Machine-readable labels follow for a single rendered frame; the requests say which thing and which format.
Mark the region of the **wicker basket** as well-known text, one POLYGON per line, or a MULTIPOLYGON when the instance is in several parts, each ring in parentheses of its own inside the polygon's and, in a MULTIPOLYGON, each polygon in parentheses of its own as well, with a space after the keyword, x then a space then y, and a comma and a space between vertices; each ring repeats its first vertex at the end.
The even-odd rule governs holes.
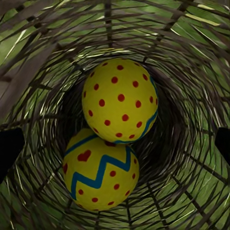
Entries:
MULTIPOLYGON (((18 40, 8 53, 9 55, 13 48, 19 42, 22 42, 28 38, 25 46, 16 56, 12 57, 10 60, 7 60, 4 64, 0 65, 0 133, 20 127, 22 129, 23 136, 25 136, 26 127, 28 124, 28 134, 26 144, 23 147, 23 151, 20 152, 18 158, 15 160, 14 164, 12 165, 11 169, 3 180, 3 182, 8 187, 9 192, 12 193, 14 198, 17 200, 20 211, 17 213, 13 209, 11 195, 9 203, 8 200, 0 192, 0 215, 9 224, 8 228, 5 229, 0 223, 0 230, 17 230, 14 228, 16 223, 21 224, 25 228, 25 230, 31 230, 22 221, 21 216, 24 216, 27 220, 30 221, 33 230, 46 230, 45 226, 42 223, 42 220, 48 223, 52 227, 52 230, 64 230, 62 228, 63 226, 69 228, 70 230, 74 230, 73 228, 64 224, 64 220, 72 222, 75 226, 78 227, 78 230, 86 230, 86 228, 83 226, 93 227, 94 230, 115 230, 119 228, 134 230, 135 228, 143 225, 148 225, 146 228, 151 227, 152 225, 155 225, 160 221, 162 221, 163 226, 155 230, 177 230, 177 228, 190 221, 191 219, 192 221, 183 230, 200 230, 206 222, 209 224, 206 230, 218 230, 216 224, 229 209, 230 203, 214 221, 211 221, 210 218, 218 209, 218 207, 223 203, 223 201, 229 198, 230 191, 221 199, 221 201, 216 202, 215 206, 210 210, 209 213, 206 214, 205 210, 218 195, 220 197, 222 191, 225 189, 226 186, 230 187, 230 166, 228 165, 226 160, 223 159, 221 165, 221 174, 219 174, 207 166, 206 157, 210 150, 210 160, 212 159, 211 140, 212 136, 214 136, 215 144, 218 128, 222 127, 228 129, 225 121, 224 111, 226 112, 229 121, 230 117, 224 103, 228 103, 228 106, 230 107, 230 97, 226 97, 223 90, 225 90, 229 94, 230 92, 219 83, 217 79, 218 74, 213 70, 210 62, 216 61, 218 63, 218 67, 225 78, 224 81, 229 85, 230 88, 230 34, 215 31, 215 29, 213 29, 211 26, 218 29, 230 31, 230 26, 219 17, 222 16, 230 19, 230 15, 215 10, 212 7, 206 6, 200 0, 176 0, 182 3, 178 7, 178 9, 169 8, 162 4, 157 4, 148 0, 138 0, 139 2, 148 4, 149 6, 154 6, 169 12, 173 12, 173 16, 171 16, 170 18, 156 15, 156 12, 149 13, 134 9, 141 8, 141 6, 123 7, 121 5, 112 4, 112 2, 122 0, 83 0, 82 2, 73 2, 73 0, 62 0, 51 8, 47 7, 54 3, 56 0, 39 0, 26 8, 24 4, 28 1, 32 0, 0 0, 0 34, 20 24, 24 20, 27 20, 28 22, 28 24, 19 28, 16 32, 5 37, 1 41, 3 42, 8 38, 11 38, 13 35, 17 35, 18 33, 23 31, 22 35, 18 38, 18 40), (103 9, 92 11, 91 9, 98 4, 104 4, 103 9), (90 7, 85 9, 84 11, 77 11, 79 8, 89 5, 90 7), (118 6, 119 8, 112 9, 112 5, 118 6), (187 10, 189 6, 200 9, 202 11, 208 11, 223 24, 192 14, 187 10), (63 13, 54 13, 59 9, 66 8, 71 9, 63 13), (9 18, 7 21, 1 23, 6 13, 13 9, 18 11, 18 13, 13 17, 9 18), (136 14, 120 11, 124 9, 134 11, 136 12, 136 14), (44 13, 36 15, 38 12, 44 13), (83 22, 81 22, 73 27, 69 26, 82 16, 97 14, 101 12, 103 12, 104 15, 94 21, 84 24, 83 22), (141 15, 148 15, 155 19, 152 20, 146 17, 142 17, 141 15), (209 38, 208 36, 203 34, 201 31, 195 28, 192 23, 189 23, 183 16, 189 19, 193 19, 195 21, 199 21, 202 25, 204 25, 204 27, 200 28, 212 32, 217 38, 219 38, 221 42, 209 38), (128 17, 135 17, 141 19, 141 21, 120 20, 121 18, 128 17), (176 23, 179 17, 181 17, 197 32, 196 35, 203 37, 210 45, 204 45, 198 42, 186 30, 180 27, 176 23), (56 23, 59 20, 64 20, 68 18, 69 20, 59 27, 47 28, 48 26, 56 23), (112 20, 119 20, 121 22, 113 23, 112 20), (94 23, 101 21, 105 21, 105 24, 94 25, 94 23), (150 28, 150 26, 156 25, 136 24, 146 21, 159 23, 161 25, 165 25, 165 27, 150 28), (133 25, 133 27, 113 29, 113 26, 128 24, 133 25), (171 28, 174 24, 178 25, 180 29, 184 30, 191 37, 191 39, 186 38, 178 32, 174 31, 171 28), (26 31, 29 29, 29 27, 35 27, 36 29, 33 31, 33 33, 28 34, 26 37, 20 40, 24 33, 26 33, 26 31), (92 34, 92 32, 94 31, 91 31, 90 33, 84 35, 72 35, 77 31, 85 31, 98 28, 106 28, 106 31, 97 32, 94 34, 92 34), (155 33, 151 34, 144 32, 143 30, 149 30, 155 33), (61 36, 69 31, 73 32, 69 35, 61 36), (128 31, 142 32, 145 33, 145 35, 134 35, 128 33, 128 31), (31 43, 40 33, 40 37, 35 42, 31 43), (121 36, 117 33, 125 33, 127 35, 131 35, 131 37, 121 36), (147 36, 155 36, 156 38, 147 38, 147 36), (61 43, 59 42, 62 39, 76 37, 79 38, 74 41, 61 43), (174 46, 169 41, 176 42, 184 48, 174 46), (228 48, 223 49, 222 47, 218 46, 217 43, 227 46, 228 48), (150 46, 142 46, 142 44, 148 44, 150 46), (30 57, 31 53, 35 52, 41 47, 42 49, 37 54, 30 57), (198 49, 201 53, 207 56, 207 58, 196 54, 190 47, 198 49), (86 51, 88 51, 88 54, 82 55, 80 57, 77 56, 79 53, 86 51), (221 57, 225 58, 227 64, 220 60, 221 57), (12 68, 14 64, 18 63, 24 58, 25 60, 22 63, 12 68), (163 112, 161 109, 164 106, 166 106, 170 111, 172 119, 172 124, 170 125, 168 123, 167 125, 166 133, 165 129, 162 130, 159 140, 157 140, 159 128, 156 124, 156 121, 154 121, 152 127, 150 128, 150 131, 147 132, 141 139, 139 139, 139 145, 137 148, 134 149, 138 160, 140 162, 145 160, 144 164, 146 163, 146 165, 139 171, 142 172, 143 169, 151 168, 156 163, 159 164, 155 169, 142 174, 142 177, 138 178, 138 183, 134 189, 134 192, 123 203, 118 205, 127 208, 128 220, 117 218, 117 216, 122 216, 122 214, 111 212, 111 210, 92 212, 78 206, 77 203, 72 200, 66 189, 63 174, 58 171, 60 168, 63 168, 62 160, 64 159, 64 154, 67 148, 66 141, 70 141, 70 138, 73 137, 75 133, 77 133, 82 128, 85 128, 86 126, 86 120, 84 118, 82 119, 83 113, 81 112, 78 120, 78 128, 76 128, 76 123, 74 123, 75 117, 71 112, 73 103, 75 99, 80 102, 78 107, 76 107, 76 110, 78 110, 79 106, 81 105, 81 99, 79 98, 79 96, 82 94, 83 86, 88 75, 101 62, 113 58, 131 59, 132 61, 137 62, 139 65, 143 66, 151 74, 155 85, 161 90, 167 101, 167 103, 164 103, 161 97, 158 95, 158 109, 161 112, 162 119, 164 121, 163 112), (56 72, 53 72, 52 74, 47 76, 47 74, 50 73, 50 69, 52 69, 54 65, 64 60, 68 60, 70 62, 69 66, 64 69, 58 69, 56 72), (205 73, 202 69, 200 69, 199 67, 201 66, 207 66, 209 69, 211 69, 215 75, 216 80, 211 78, 206 70, 205 73), (72 70, 70 70, 71 68, 72 70), (39 74, 44 70, 45 72, 42 74, 42 76, 37 79, 39 74), (56 75, 59 74, 61 71, 66 73, 62 73, 61 76, 58 75, 56 77, 56 75), (176 84, 173 79, 177 79, 178 81, 180 81, 183 88, 180 85, 176 84), (204 84, 205 89, 199 84, 199 82, 204 84), (224 97, 222 97, 221 94, 217 91, 215 84, 219 86, 224 97), (197 98, 194 90, 191 87, 198 91, 200 99, 197 98), (46 89, 48 90, 48 92, 39 103, 39 105, 36 107, 36 102, 39 98, 38 96, 33 105, 33 112, 30 114, 30 116, 29 112, 25 115, 26 109, 28 108, 27 106, 29 105, 29 103, 32 102, 33 98, 29 101, 29 103, 27 103, 27 100, 29 100, 29 98, 33 96, 37 88, 42 88, 43 90, 46 89), (184 91, 187 95, 187 99, 184 97, 182 91, 184 91), (23 100, 21 105, 18 106, 18 109, 13 113, 16 104, 20 103, 20 100, 23 98, 26 92, 27 95, 25 99, 23 100), (201 102, 203 102, 207 110, 207 117, 202 108, 201 102), (188 108, 186 103, 192 103, 192 107, 188 108), (198 120, 196 119, 196 106, 197 109, 201 112, 202 123, 200 123, 199 118, 198 120), (9 115, 10 119, 5 124, 3 124, 3 121, 5 120, 9 112, 11 112, 11 114, 9 115), (191 112, 195 117, 195 125, 192 120, 191 112), (208 121, 208 131, 203 129, 202 113, 208 121), (64 135, 65 124, 62 123, 62 121, 65 118, 67 119, 66 131, 68 125, 70 126, 71 124, 71 135, 64 135), (36 127, 36 134, 32 142, 31 133, 36 127), (169 139, 168 143, 166 143, 165 141, 168 131, 169 139), (150 137, 150 132, 152 134, 152 139, 147 144, 150 137), (198 132, 201 149, 199 154, 198 148, 196 151, 194 148, 198 132), (208 148, 206 149, 203 161, 200 162, 202 149, 205 143, 205 140, 203 140, 203 145, 201 146, 201 135, 203 135, 204 133, 209 135, 209 144, 208 148), (37 134, 38 140, 36 147, 35 140, 37 134), (189 145, 187 147, 186 143, 188 136, 189 145), (29 152, 27 155, 26 151, 28 143, 29 152), (164 158, 160 161, 161 156, 163 155, 162 150, 165 145, 170 146, 171 148, 165 154, 164 158), (46 156, 45 148, 47 148, 51 161, 49 161, 48 157, 46 156), (197 159, 195 158, 196 152, 197 159), (31 162, 34 165, 37 176, 28 164, 27 160, 29 158, 32 160, 31 162), (43 163, 46 180, 42 175, 42 169, 39 159, 43 163), (182 170, 182 167, 186 161, 188 165, 192 160, 192 166, 195 163, 196 166, 194 170, 181 183, 180 181, 182 177, 179 180, 175 176, 177 175, 179 169, 182 170), (52 173, 49 171, 46 162, 49 163, 52 173), (225 163, 228 172, 227 179, 222 176, 222 171, 225 163), (26 165, 29 174, 32 174, 32 176, 38 182, 38 189, 32 181, 32 178, 25 171, 24 164, 26 165), (198 165, 200 165, 201 167, 199 173, 195 176, 198 165), (19 174, 17 167, 20 168, 28 182, 33 186, 34 193, 19 174), (47 177, 46 169, 49 172, 49 177, 47 177), (198 180, 199 175, 204 169, 206 169, 207 172, 210 172, 212 175, 216 176, 218 180, 207 202, 201 207, 196 201, 196 198, 204 186, 202 186, 198 190, 198 193, 195 196, 192 196, 192 194, 189 193, 187 189, 196 179, 198 180), (188 184, 185 185, 191 174, 191 180, 188 184), (18 177, 20 184, 18 184, 16 179, 14 179, 15 175, 18 177), (11 181, 14 191, 9 186, 8 178, 11 181), (54 181, 59 185, 65 196, 69 199, 66 207, 58 202, 59 198, 53 193, 52 189, 48 185, 52 178, 54 178, 54 181), (174 180, 178 183, 178 188, 171 194, 166 195, 160 200, 157 200, 156 196, 172 178, 174 178, 174 180), (220 180, 224 182, 224 186, 222 190, 213 198, 220 180), (138 189, 144 184, 147 184, 147 186, 138 189), (30 199, 28 199, 28 197, 25 195, 22 185, 27 190, 30 199), (140 193, 140 195, 139 193, 137 193, 145 189, 148 189, 145 193, 140 193), (46 192, 49 192, 51 195, 53 195, 56 200, 48 196, 46 192), (22 197, 23 203, 18 198, 18 193, 22 197), (54 202, 59 207, 62 207, 64 211, 59 210, 59 208, 57 208, 56 206, 45 201, 40 193, 49 197, 51 202, 54 202), (172 212, 171 214, 164 216, 162 210, 174 206, 184 193, 187 194, 187 198, 190 198, 190 202, 183 207, 177 209, 176 211, 172 212), (131 198, 131 196, 133 195, 139 196, 131 198), (12 220, 5 211, 1 196, 5 199, 7 205, 11 209, 10 212, 12 220), (132 208, 132 206, 139 202, 142 202, 148 197, 153 197, 154 203, 146 205, 146 208, 136 213, 134 215, 134 218, 131 218, 129 208, 132 208), (172 203, 168 204, 174 197, 176 197, 176 199, 174 199, 172 203), (55 218, 59 222, 58 225, 51 221, 47 214, 47 211, 45 211, 42 208, 41 204, 38 202, 39 200, 62 213, 61 220, 55 218), (35 202, 41 213, 44 215, 44 217, 40 216, 39 213, 36 211, 33 201, 35 202), (81 208, 81 210, 71 208, 70 206, 72 202, 75 203, 75 205, 77 205, 79 208, 81 208), (162 203, 164 204, 162 205, 162 203), (193 211, 192 215, 188 216, 187 219, 182 221, 180 224, 169 228, 172 223, 179 219, 178 216, 181 215, 191 203, 193 203, 196 208, 193 211), (28 211, 28 206, 33 209, 32 212, 36 215, 40 224, 37 224, 34 221, 33 217, 28 211), (155 207, 155 209, 152 209, 153 207, 155 207), (94 216, 97 216, 97 218, 86 216, 82 213, 81 215, 76 214, 72 212, 71 209, 74 209, 78 212, 81 211, 92 214, 94 216), (183 211, 176 217, 175 220, 169 223, 166 222, 171 215, 175 214, 181 209, 183 209, 183 211), (100 214, 100 212, 112 213, 115 214, 115 216, 102 215, 100 214), (142 217, 155 212, 159 212, 159 220, 155 222, 147 222, 148 220, 146 220, 140 224, 132 225, 132 223, 136 220, 139 220, 142 217), (68 214, 71 214, 72 216, 82 221, 76 221, 70 218, 68 214), (192 226, 198 214, 202 215, 203 219, 199 223, 192 226), (120 222, 126 222, 129 224, 129 226, 117 226, 110 228, 99 226, 99 222, 113 224, 109 221, 100 219, 101 217, 115 219, 120 222), (84 219, 90 219, 94 221, 95 224, 88 223, 84 219)), ((230 12, 230 0, 207 1, 220 4, 228 12, 230 12)), ((6 56, 6 58, 7 57, 8 56, 6 56)), ((220 78, 223 80, 222 77, 220 78)), ((136 141, 131 142, 130 146, 134 148, 135 143, 136 141)), ((187 165, 185 166, 185 168, 187 167, 187 165)), ((227 230, 229 226, 230 213, 222 230, 227 230)))

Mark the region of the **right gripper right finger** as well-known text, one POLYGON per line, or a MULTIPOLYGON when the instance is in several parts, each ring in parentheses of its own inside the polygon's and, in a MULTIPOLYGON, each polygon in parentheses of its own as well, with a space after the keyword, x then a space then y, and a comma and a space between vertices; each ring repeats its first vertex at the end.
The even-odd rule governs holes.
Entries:
POLYGON ((218 128, 218 132, 215 140, 215 148, 218 148, 222 158, 226 160, 230 166, 230 129, 218 128))

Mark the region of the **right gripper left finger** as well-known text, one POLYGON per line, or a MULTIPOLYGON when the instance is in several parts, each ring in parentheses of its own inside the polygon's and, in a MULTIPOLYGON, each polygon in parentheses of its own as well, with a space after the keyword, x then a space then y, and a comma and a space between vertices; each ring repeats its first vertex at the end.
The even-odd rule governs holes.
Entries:
POLYGON ((0 133, 0 185, 25 146, 20 127, 0 133))

